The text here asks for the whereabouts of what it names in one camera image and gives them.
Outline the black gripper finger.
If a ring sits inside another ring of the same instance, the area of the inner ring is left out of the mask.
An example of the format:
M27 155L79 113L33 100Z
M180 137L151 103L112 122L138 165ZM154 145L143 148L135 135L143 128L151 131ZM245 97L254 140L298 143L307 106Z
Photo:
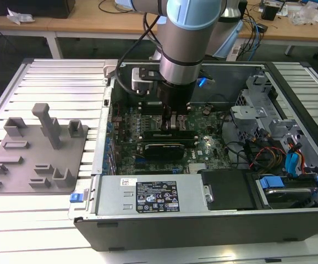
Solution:
M171 128L172 111L170 106L163 106L161 130L167 131Z

